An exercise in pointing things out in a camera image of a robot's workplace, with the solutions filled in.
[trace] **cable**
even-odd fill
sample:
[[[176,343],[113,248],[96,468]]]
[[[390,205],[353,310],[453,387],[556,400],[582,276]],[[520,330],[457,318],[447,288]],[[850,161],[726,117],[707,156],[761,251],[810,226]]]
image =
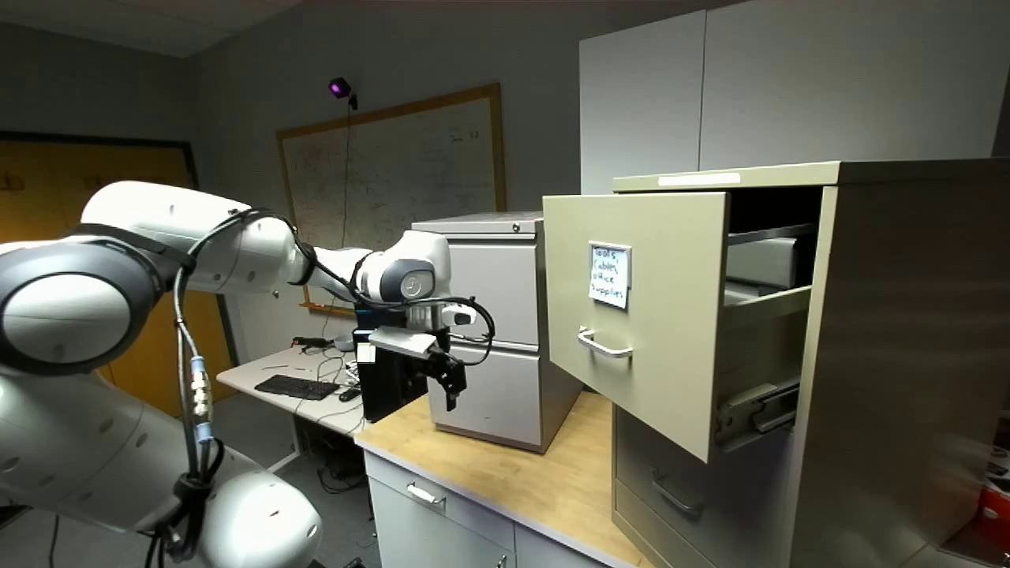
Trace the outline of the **cable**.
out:
[[[469,305],[469,310],[483,318],[483,325],[485,325],[483,358],[479,358],[479,361],[462,361],[462,365],[479,365],[479,363],[485,363],[485,358],[491,353],[491,343],[495,343],[495,317],[491,317],[485,305],[479,305],[474,297],[433,297],[433,300],[425,300],[425,304],[433,304],[433,305],[444,305],[444,304]]]
[[[327,265],[317,265],[317,268],[320,268],[321,276],[336,279],[336,281],[350,294],[353,304],[374,310],[366,297],[357,294],[357,288],[353,288],[348,279],[341,279],[341,276],[331,272]]]
[[[324,374],[321,374],[321,365],[331,363],[331,361],[339,361],[341,365],[339,365],[339,374],[336,374],[336,380],[324,380]],[[343,387],[343,383],[341,383],[341,372],[343,372],[343,368],[348,368],[348,361],[343,361],[343,358],[321,358],[321,361],[317,363],[317,372],[311,372],[309,383],[336,385],[336,387],[341,391],[341,387]]]
[[[49,551],[48,551],[49,568],[57,568],[59,524],[62,524],[62,519],[54,515]]]
[[[317,380],[321,380],[324,372],[336,372],[336,383],[341,383],[341,374],[353,372],[353,365],[348,363],[343,353],[336,353],[317,363]]]
[[[181,472],[174,491],[181,500],[176,511],[169,511],[164,521],[158,521],[150,542],[148,542],[148,556],[146,566],[150,568],[158,561],[158,568],[164,566],[164,556],[169,558],[192,558],[197,556],[197,542],[201,533],[201,521],[204,521],[204,503],[212,495],[215,485],[215,472],[223,463],[223,441],[212,431],[212,398],[209,398],[209,380],[204,380],[204,363],[201,353],[197,348],[197,337],[187,325],[187,281],[197,272],[197,258],[200,251],[222,236],[231,226],[249,224],[253,218],[259,218],[253,208],[235,211],[231,218],[223,218],[215,229],[209,229],[201,241],[197,241],[176,276],[174,276],[174,288],[169,288],[169,305],[174,305],[174,318],[176,318],[176,385],[181,385],[181,406],[182,406],[182,440],[187,440],[187,472]]]

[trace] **upper cabinet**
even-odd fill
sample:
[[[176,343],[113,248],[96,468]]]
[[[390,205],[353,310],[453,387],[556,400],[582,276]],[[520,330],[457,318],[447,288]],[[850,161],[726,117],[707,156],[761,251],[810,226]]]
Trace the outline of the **upper cabinet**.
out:
[[[582,191],[613,177],[994,151],[1006,0],[758,0],[582,45]]]

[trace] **filing cabinet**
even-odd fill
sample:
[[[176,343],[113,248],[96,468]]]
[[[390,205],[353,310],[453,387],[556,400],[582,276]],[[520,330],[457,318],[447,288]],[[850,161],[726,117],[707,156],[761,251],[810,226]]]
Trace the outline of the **filing cabinet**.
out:
[[[495,318],[495,341],[483,348],[453,341],[466,365],[466,391],[453,409],[430,383],[430,409],[440,430],[498,445],[546,452],[564,422],[582,383],[548,363],[542,305],[542,221],[541,211],[498,211],[418,221],[418,229],[447,236],[447,294],[478,297]]]
[[[814,161],[548,196],[551,361],[614,409],[657,566],[904,566],[979,503],[1010,164]]]

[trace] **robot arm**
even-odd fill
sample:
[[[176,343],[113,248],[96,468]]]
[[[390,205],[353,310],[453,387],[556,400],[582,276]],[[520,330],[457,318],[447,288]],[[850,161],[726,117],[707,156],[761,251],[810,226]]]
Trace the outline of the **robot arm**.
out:
[[[362,313],[394,313],[374,325],[374,341],[403,348],[420,337],[425,348],[412,353],[430,358],[433,372],[457,374],[430,349],[447,349],[444,337],[433,341],[440,305],[430,304],[447,284],[444,248],[442,236],[412,229],[383,251],[317,248],[289,224],[222,196],[158,182],[97,188],[77,233],[0,245],[0,491],[121,530],[169,527],[169,541],[197,503],[204,515],[187,530],[201,533],[212,566],[305,561],[320,515],[296,490],[235,452],[212,463],[200,400],[181,434],[174,421],[107,387],[96,368],[134,343],[167,290],[309,284]]]
[[[343,304],[394,310],[418,336],[440,325],[423,300],[447,284],[444,236],[437,233],[408,229],[385,251],[317,248],[244,202],[110,182],[91,196],[71,236],[0,257],[0,363],[30,374],[105,365],[134,343],[181,268],[188,290],[209,294],[309,284]]]

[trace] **desk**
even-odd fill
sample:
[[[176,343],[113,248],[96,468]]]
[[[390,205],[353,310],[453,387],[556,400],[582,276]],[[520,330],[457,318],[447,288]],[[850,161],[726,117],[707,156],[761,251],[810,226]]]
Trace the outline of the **desk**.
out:
[[[282,406],[282,409],[287,409],[295,418],[320,422],[320,425],[324,425],[331,431],[341,431],[348,440],[353,440],[353,431],[366,425],[360,398],[341,400],[339,391],[336,391],[336,394],[327,394],[321,400],[305,400],[305,398],[257,391],[257,385],[265,383],[268,374],[348,383],[348,380],[357,380],[350,353],[289,348],[289,349],[282,349],[282,353],[235,365],[235,368],[222,372],[217,383],[223,383],[223,385],[231,385],[231,387],[237,387],[237,391],[244,391],[249,398],[259,398],[265,403],[273,403],[273,406]],[[300,453],[300,445],[295,445],[295,447],[296,452],[287,453],[284,460],[277,460],[272,471],[289,463]]]
[[[613,403],[599,394],[582,394],[548,452],[529,453],[440,431],[430,418],[430,400],[420,398],[387,413],[374,425],[360,430],[357,445],[390,468],[418,472],[498,515],[523,533],[546,535],[548,542],[593,558],[593,566],[646,566],[637,546],[630,546],[629,535],[610,521],[610,422]]]

